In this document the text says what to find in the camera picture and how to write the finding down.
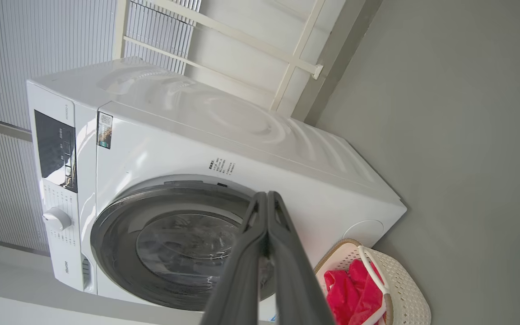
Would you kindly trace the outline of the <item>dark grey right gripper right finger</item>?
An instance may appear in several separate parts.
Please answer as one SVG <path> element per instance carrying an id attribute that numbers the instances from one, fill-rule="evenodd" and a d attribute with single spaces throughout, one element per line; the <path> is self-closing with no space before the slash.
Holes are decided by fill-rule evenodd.
<path id="1" fill-rule="evenodd" d="M 276 271 L 277 324 L 333 325 L 334 317 L 276 191 L 267 195 L 268 245 Z"/>

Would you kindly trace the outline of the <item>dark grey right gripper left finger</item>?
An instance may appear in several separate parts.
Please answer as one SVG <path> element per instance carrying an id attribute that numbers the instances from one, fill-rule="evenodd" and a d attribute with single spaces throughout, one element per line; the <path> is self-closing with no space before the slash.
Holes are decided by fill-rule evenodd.
<path id="1" fill-rule="evenodd" d="M 206 305 L 201 325 L 257 325 L 260 260 L 268 255 L 268 195 L 256 193 L 240 235 Z"/>

